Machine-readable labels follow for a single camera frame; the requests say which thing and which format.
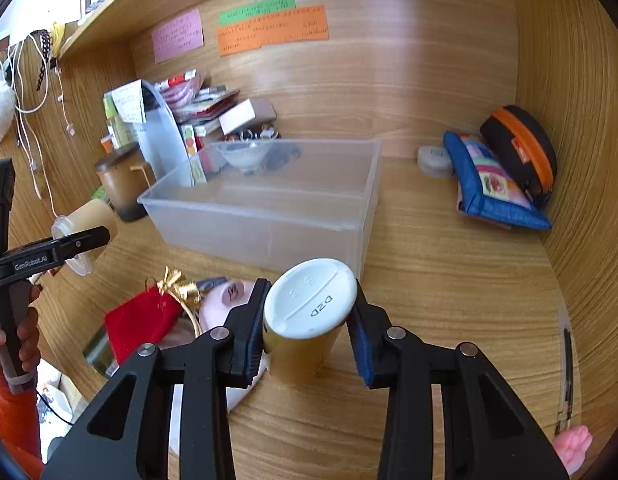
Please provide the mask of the orange sleeve forearm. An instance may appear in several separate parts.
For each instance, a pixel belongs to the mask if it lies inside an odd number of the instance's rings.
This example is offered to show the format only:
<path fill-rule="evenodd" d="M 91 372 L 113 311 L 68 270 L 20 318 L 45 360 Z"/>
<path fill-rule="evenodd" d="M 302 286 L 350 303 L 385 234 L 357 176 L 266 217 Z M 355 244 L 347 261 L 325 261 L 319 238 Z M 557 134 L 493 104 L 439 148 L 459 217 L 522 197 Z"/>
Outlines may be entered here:
<path fill-rule="evenodd" d="M 44 468 L 41 457 L 39 413 L 36 393 L 12 393 L 0 369 L 0 439 L 31 479 Z"/>

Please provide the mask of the left hand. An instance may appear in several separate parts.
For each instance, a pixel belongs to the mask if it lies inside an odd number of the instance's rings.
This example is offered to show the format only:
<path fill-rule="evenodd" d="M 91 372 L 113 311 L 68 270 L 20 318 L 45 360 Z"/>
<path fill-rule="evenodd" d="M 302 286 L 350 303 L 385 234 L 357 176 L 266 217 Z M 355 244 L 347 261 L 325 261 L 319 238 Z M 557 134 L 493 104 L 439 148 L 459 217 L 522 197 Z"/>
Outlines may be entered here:
<path fill-rule="evenodd" d="M 7 382 L 29 380 L 41 359 L 38 311 L 40 289 L 29 280 L 0 288 L 0 369 Z"/>

